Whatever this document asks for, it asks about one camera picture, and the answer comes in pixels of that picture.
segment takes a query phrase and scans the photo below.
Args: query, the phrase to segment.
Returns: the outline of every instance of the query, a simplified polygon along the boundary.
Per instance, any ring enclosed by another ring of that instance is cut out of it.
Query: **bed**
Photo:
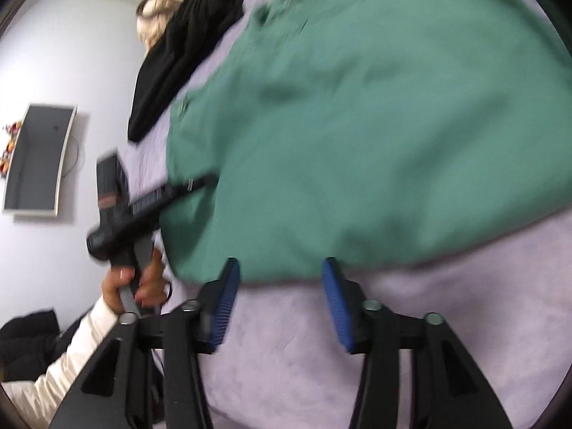
[[[250,11],[225,35],[187,87],[202,85],[224,61]],[[542,14],[535,0],[525,0]],[[166,111],[152,132],[125,156],[132,195],[167,176]],[[366,293],[393,311],[442,313],[473,354],[516,429],[531,427],[572,362],[572,210],[479,249],[409,269],[354,273]],[[164,312],[192,297],[196,286],[174,281]],[[410,391],[402,356],[401,407]],[[217,428],[342,429],[348,427],[361,357],[338,345],[316,282],[245,285],[238,294],[225,344],[202,358]],[[399,427],[407,427],[400,411]]]

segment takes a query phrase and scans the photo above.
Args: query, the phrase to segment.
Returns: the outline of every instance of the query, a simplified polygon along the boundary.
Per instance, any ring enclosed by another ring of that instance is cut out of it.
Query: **beige scrunchie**
[[[142,0],[137,6],[137,35],[145,44],[145,54],[165,32],[167,23],[183,0]]]

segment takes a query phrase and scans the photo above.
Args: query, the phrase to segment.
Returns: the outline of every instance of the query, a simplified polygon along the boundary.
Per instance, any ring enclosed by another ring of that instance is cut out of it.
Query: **metal screw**
[[[425,315],[425,321],[431,324],[432,326],[439,326],[445,322],[445,318],[442,317],[439,313],[429,313]]]
[[[133,324],[135,321],[137,321],[135,313],[125,313],[119,317],[119,322],[123,325]]]
[[[197,311],[201,305],[198,303],[198,300],[187,300],[185,301],[181,308],[183,311]]]
[[[361,306],[366,311],[379,311],[382,308],[381,303],[377,300],[364,300]]]

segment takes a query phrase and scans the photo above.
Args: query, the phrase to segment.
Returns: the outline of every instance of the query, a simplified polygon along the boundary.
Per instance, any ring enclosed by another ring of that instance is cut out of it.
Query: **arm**
[[[138,303],[154,307],[165,302],[167,295],[164,289],[167,282],[162,278],[164,269],[161,253],[155,250],[151,265],[143,272],[135,295]],[[103,295],[82,319],[66,353],[48,368],[44,376],[40,376],[36,382],[2,384],[8,397],[31,428],[48,429],[73,381],[113,328],[118,316],[124,312],[118,288],[128,285],[133,275],[133,270],[129,268],[108,271],[101,284]]]

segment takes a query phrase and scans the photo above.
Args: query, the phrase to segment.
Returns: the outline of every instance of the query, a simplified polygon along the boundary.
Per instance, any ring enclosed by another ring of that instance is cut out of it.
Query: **black pants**
[[[80,317],[62,335],[53,311],[9,321],[0,329],[0,365],[4,382],[35,381],[66,352]]]

